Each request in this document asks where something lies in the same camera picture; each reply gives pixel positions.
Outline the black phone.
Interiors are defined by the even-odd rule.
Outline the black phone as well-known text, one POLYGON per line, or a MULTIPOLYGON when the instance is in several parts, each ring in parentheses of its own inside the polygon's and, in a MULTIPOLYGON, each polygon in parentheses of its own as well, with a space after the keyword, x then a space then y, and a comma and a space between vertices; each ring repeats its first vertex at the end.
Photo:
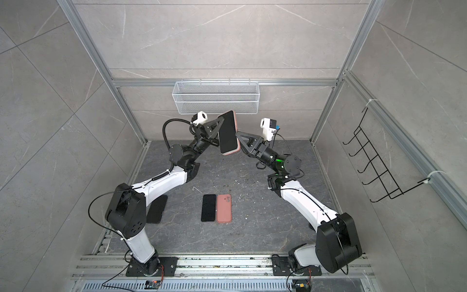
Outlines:
POLYGON ((240 150, 240 142, 236 136, 237 119, 234 111, 228 111, 218 116, 223 118, 222 125, 218 132, 220 152, 222 155, 229 155, 240 150))
POLYGON ((212 222, 216 220, 216 195, 203 195, 201 221, 212 222))

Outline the pink phone case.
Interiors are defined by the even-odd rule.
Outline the pink phone case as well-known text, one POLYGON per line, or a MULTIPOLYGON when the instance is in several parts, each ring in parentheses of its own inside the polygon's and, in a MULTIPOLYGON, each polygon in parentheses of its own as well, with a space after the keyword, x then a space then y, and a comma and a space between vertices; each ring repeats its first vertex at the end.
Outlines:
POLYGON ((218 223, 230 223, 232 221, 232 197, 230 194, 217 196, 216 220, 218 223))

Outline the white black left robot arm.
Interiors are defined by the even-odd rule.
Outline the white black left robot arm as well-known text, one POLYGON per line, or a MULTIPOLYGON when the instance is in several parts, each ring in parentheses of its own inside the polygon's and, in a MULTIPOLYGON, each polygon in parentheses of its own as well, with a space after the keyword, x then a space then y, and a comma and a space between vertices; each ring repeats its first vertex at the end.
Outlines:
POLYGON ((145 231, 147 207, 168 191, 184 185, 197 176, 200 164, 196 160, 209 146, 220 145, 218 134, 225 121, 223 117, 209 122, 203 118, 193 118, 192 121, 180 118, 169 119, 162 126, 162 136, 169 151, 170 168, 132 186, 122 183, 116 187, 105 219, 132 252, 130 265, 143 275, 153 276, 160 269, 158 252, 145 231), (194 140, 189 145, 171 146, 166 134, 166 127, 171 122, 189 125, 194 140))

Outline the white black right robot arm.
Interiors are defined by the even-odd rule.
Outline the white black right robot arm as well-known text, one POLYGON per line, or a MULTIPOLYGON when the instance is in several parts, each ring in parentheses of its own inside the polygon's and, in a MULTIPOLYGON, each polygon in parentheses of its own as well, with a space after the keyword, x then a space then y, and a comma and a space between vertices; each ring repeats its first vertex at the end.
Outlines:
POLYGON ((237 132, 243 153, 274 171, 268 188, 295 207, 316 232, 314 244, 303 244, 288 253, 291 268, 321 266, 330 273, 347 267, 362 256, 354 219, 337 213, 311 195, 299 182, 302 160, 296 155, 280 155, 257 135, 237 132))

